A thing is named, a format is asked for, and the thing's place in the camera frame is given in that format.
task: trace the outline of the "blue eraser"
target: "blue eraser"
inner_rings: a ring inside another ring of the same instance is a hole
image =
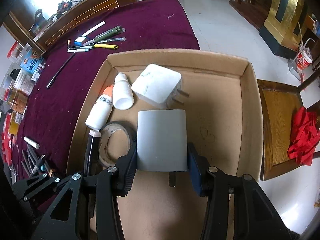
[[[76,40],[75,40],[75,45],[76,45],[76,46],[81,46],[81,45],[82,45],[82,42],[83,42],[85,39],[87,39],[87,37],[80,36],[80,37],[76,38]]]

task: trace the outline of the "metal screw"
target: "metal screw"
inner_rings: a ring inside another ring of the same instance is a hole
[[[215,167],[215,166],[210,166],[210,167],[208,168],[208,171],[210,171],[211,173],[215,173],[215,172],[218,171],[218,168]]]
[[[110,172],[110,173],[114,173],[116,170],[117,170],[117,168],[115,166],[110,166],[108,168],[108,172]]]
[[[243,178],[244,178],[245,180],[252,180],[252,177],[251,177],[251,175],[249,175],[249,174],[245,174],[245,175],[243,176]]]
[[[81,178],[81,175],[79,173],[75,173],[75,174],[72,175],[72,179],[73,180],[78,180],[80,178]]]

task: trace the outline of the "red cloth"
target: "red cloth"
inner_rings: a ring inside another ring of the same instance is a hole
[[[316,112],[308,112],[304,107],[293,116],[288,156],[290,159],[295,158],[299,165],[311,166],[313,153],[320,139],[316,118]]]

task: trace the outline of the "pen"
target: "pen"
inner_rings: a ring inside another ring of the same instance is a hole
[[[28,154],[26,153],[25,150],[22,150],[22,156],[23,156],[23,159],[24,159],[24,163],[25,163],[26,167],[28,168],[28,172],[30,174],[31,169],[29,168],[28,157],[27,157]]]
[[[22,164],[22,167],[24,168],[26,174],[28,176],[30,176],[30,172],[29,172],[29,168],[28,168],[27,164],[24,161],[21,161],[21,164]]]
[[[112,28],[110,30],[107,30],[104,33],[99,34],[98,36],[95,36],[94,39],[85,42],[83,44],[83,46],[86,46],[88,44],[95,43],[95,42],[97,43],[98,41],[105,40],[108,37],[114,36],[116,34],[124,33],[124,32],[125,32],[125,28],[121,28],[121,25],[119,25],[119,26],[114,27],[114,28]]]
[[[28,144],[28,145],[27,145],[27,149],[29,150],[29,152],[30,152],[31,155],[33,156],[34,160],[37,162],[37,161],[39,160],[39,158],[38,158],[36,152],[34,151],[33,147],[32,147],[30,144]],[[45,167],[45,169],[47,170],[47,173],[49,174],[50,177],[57,177],[57,175],[55,174],[55,170],[52,169],[52,168],[49,166],[49,164],[48,164],[47,161],[44,162],[44,167]]]
[[[35,159],[32,157],[32,155],[31,155],[31,153],[30,153],[30,151],[29,151],[28,148],[27,148],[27,153],[28,153],[28,157],[30,158],[31,163],[32,163],[33,165],[36,165],[37,160],[35,160]]]
[[[105,43],[105,42],[112,42],[112,41],[125,41],[126,38],[114,38],[114,39],[108,39],[108,40],[103,40],[103,41],[98,41],[97,44]]]
[[[71,49],[74,49],[74,50],[76,50],[76,49],[93,49],[93,45],[91,45],[91,46],[73,46],[73,47],[71,47]]]
[[[29,165],[29,169],[32,171],[32,164],[31,164],[31,160],[30,160],[30,156],[28,156],[28,165]]]
[[[69,49],[68,52],[87,52],[90,49]]]
[[[37,161],[36,165],[34,166],[33,170],[31,171],[29,177],[32,177],[33,175],[36,174],[38,169],[44,164],[45,161],[45,155],[43,154],[40,159]]]
[[[47,89],[49,89],[52,84],[54,83],[54,81],[56,80],[57,76],[59,75],[59,73],[61,72],[61,70],[68,64],[68,62],[73,58],[73,56],[76,53],[73,53],[68,59],[67,61],[62,65],[62,67],[58,70],[58,72],[53,76],[53,78],[50,80],[50,82],[47,84]]]
[[[118,49],[118,45],[111,45],[111,44],[95,44],[95,48],[105,48],[105,49]]]

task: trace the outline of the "cardboard box flap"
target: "cardboard box flap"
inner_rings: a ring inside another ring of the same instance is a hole
[[[67,175],[70,171],[75,171],[74,168],[79,170],[83,167],[84,159],[79,158],[79,155],[77,153],[79,149],[85,151],[87,143],[86,141],[88,138],[88,133],[86,132],[87,126],[85,125],[85,120],[87,119],[92,106],[97,100],[97,97],[102,94],[103,90],[108,85],[114,83],[116,75],[117,71],[111,66],[111,64],[107,60],[105,60],[101,65],[96,77],[94,78],[80,110],[80,114],[76,123],[75,131],[73,132],[71,145],[69,149],[66,171]]]
[[[121,67],[121,71],[144,69],[147,65],[154,63],[164,67],[190,68],[191,71],[201,69],[236,76],[242,76],[248,65],[248,60],[245,58],[193,49],[126,51],[110,54],[107,60],[114,68]]]
[[[258,181],[263,152],[263,119],[257,80],[249,63],[240,78],[242,99],[242,134],[237,176],[250,174]]]

